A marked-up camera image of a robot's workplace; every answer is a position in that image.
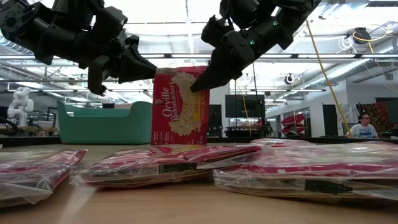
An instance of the table surface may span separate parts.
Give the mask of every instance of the table surface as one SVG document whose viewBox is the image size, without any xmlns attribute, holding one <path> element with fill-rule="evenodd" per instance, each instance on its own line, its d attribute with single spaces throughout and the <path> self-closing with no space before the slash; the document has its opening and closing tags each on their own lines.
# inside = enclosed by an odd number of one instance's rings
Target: table surface
<svg viewBox="0 0 398 224">
<path fill-rule="evenodd" d="M 2 151 L 88 149 L 84 163 L 134 146 L 48 145 Z M 101 190 L 63 181 L 36 205 L 0 210 L 4 224 L 64 223 L 398 223 L 398 206 L 366 208 L 352 205 L 255 197 L 221 190 L 211 180 L 165 184 L 142 189 Z"/>
</svg>

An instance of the teal plastic container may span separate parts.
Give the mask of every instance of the teal plastic container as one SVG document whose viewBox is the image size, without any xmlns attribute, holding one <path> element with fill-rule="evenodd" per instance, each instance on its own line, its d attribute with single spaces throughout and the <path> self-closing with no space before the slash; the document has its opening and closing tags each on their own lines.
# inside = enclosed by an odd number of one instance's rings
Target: teal plastic container
<svg viewBox="0 0 398 224">
<path fill-rule="evenodd" d="M 150 143 L 152 103 L 138 101 L 130 109 L 77 108 L 61 101 L 57 104 L 64 144 Z"/>
</svg>

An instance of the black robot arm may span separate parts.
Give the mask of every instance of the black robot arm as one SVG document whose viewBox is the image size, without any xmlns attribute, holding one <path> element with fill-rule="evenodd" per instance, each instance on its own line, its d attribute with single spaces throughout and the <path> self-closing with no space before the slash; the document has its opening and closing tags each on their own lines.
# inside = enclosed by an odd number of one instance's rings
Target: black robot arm
<svg viewBox="0 0 398 224">
<path fill-rule="evenodd" d="M 276 44 L 286 49 L 293 33 L 321 0 L 222 0 L 222 19 L 211 17 L 201 39 L 215 47 L 209 67 L 191 86 L 196 92 L 216 88 L 242 75 L 242 70 Z M 271 16 L 276 7 L 279 11 Z M 235 31 L 231 20 L 241 29 Z"/>
<path fill-rule="evenodd" d="M 5 38 L 48 65 L 56 55 L 88 67 L 88 88 L 99 95 L 108 77 L 123 83 L 155 76 L 156 66 L 138 52 L 138 36 L 125 34 L 126 22 L 122 11 L 104 7 L 103 0 L 56 0 L 51 9 L 41 2 L 9 0 L 0 7 Z"/>
</svg>

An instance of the orville redenbacher popcorn box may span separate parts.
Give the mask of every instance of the orville redenbacher popcorn box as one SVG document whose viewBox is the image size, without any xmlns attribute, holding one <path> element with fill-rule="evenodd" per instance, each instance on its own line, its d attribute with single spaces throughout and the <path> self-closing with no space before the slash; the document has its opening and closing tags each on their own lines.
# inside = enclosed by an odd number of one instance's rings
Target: orville redenbacher popcorn box
<svg viewBox="0 0 398 224">
<path fill-rule="evenodd" d="M 205 66 L 160 68 L 154 81 L 152 145 L 206 144 L 210 90 L 192 93 Z"/>
</svg>

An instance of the man with glasses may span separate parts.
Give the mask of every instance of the man with glasses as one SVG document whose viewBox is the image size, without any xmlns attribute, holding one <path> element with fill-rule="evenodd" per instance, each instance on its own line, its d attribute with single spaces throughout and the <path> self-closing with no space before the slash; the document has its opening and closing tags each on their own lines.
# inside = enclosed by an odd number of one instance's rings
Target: man with glasses
<svg viewBox="0 0 398 224">
<path fill-rule="evenodd" d="M 369 115 L 364 114 L 358 117 L 358 124 L 355 124 L 350 130 L 354 138 L 379 138 L 376 129 L 370 124 L 371 118 Z"/>
</svg>

